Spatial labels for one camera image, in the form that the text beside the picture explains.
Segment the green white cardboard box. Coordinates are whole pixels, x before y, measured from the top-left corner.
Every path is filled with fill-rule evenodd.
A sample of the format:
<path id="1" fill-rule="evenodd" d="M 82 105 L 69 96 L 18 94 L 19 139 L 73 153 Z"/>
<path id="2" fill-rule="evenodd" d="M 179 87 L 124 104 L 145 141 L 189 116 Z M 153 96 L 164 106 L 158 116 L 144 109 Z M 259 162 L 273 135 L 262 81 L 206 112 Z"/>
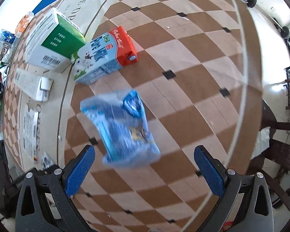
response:
<path id="1" fill-rule="evenodd" d="M 86 44 L 79 27 L 57 9 L 50 9 L 26 39 L 26 62 L 62 73 L 71 56 Z"/>

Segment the dark wooden chair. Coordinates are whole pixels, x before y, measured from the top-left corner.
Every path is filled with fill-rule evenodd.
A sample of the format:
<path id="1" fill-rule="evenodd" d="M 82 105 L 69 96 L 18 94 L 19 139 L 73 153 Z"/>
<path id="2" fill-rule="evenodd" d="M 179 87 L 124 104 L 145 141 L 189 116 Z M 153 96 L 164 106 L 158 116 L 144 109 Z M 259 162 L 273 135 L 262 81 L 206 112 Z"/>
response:
<path id="1" fill-rule="evenodd" d="M 275 192 L 278 196 L 278 199 L 272 201 L 273 207 L 277 208 L 278 202 L 281 202 L 290 211 L 290 188 L 285 191 L 280 186 L 280 178 L 282 177 L 283 173 L 290 172 L 290 145 L 273 138 L 275 131 L 286 131 L 287 128 L 290 127 L 290 122 L 278 122 L 268 104 L 263 101 L 260 130 L 265 130 L 267 127 L 270 131 L 269 145 L 260 155 L 256 156 L 250 161 L 246 175 L 252 175 L 257 172 L 261 172 L 265 176 L 270 190 Z M 262 170 L 265 159 L 273 161 L 280 166 L 282 172 L 277 174 L 275 178 L 271 177 L 268 173 Z"/>

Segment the red blue milk carton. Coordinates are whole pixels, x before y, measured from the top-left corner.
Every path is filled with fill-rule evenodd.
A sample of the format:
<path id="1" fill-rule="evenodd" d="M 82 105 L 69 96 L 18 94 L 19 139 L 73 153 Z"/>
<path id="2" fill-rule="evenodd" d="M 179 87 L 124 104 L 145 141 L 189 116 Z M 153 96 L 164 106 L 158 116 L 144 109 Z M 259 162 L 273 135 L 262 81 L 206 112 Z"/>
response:
<path id="1" fill-rule="evenodd" d="M 90 85 L 137 61 L 137 52 L 130 36 L 119 26 L 72 54 L 74 82 Z"/>

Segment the blue white plastic bag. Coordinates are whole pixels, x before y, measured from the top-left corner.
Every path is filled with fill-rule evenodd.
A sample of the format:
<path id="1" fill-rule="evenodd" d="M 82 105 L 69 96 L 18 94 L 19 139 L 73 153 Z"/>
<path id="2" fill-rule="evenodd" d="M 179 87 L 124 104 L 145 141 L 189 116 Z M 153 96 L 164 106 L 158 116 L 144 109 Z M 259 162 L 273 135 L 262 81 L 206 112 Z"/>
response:
<path id="1" fill-rule="evenodd" d="M 105 146 L 102 161 L 112 168 L 134 168 L 160 159 L 149 131 L 144 104 L 136 90 L 98 94 L 80 102 Z"/>

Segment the small white paper box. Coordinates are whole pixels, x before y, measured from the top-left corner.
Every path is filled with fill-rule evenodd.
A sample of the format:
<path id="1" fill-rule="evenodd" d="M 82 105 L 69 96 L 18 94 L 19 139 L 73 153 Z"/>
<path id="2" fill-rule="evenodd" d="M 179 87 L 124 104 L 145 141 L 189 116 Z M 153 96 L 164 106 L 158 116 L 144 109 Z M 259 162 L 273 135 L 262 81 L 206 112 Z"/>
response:
<path id="1" fill-rule="evenodd" d="M 47 102 L 53 79 L 33 74 L 17 68 L 14 76 L 15 85 L 36 102 Z"/>

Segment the checkered top coffee table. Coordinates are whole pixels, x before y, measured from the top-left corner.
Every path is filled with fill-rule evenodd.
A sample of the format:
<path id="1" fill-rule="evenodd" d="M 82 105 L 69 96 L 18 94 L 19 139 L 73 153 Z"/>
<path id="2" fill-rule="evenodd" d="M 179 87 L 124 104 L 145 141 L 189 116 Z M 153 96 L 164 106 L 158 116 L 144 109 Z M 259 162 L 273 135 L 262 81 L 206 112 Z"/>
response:
<path id="1" fill-rule="evenodd" d="M 225 166 L 244 173 L 261 119 L 261 58 L 252 10 L 239 0 L 57 0 L 92 40 L 122 26 L 139 61 L 91 85 L 76 84 L 71 68 L 51 72 L 26 63 L 26 29 L 7 81 L 3 139 L 22 170 L 41 166 L 22 142 L 25 110 L 38 112 L 37 156 L 64 166 L 93 142 L 96 159 L 73 202 L 98 231 L 194 231 L 215 203 L 197 175 L 193 151 L 203 145 Z M 47 102 L 14 83 L 16 69 L 53 79 Z M 136 90 L 160 160 L 135 169 L 102 163 L 106 150 L 80 102 L 96 94 Z"/>

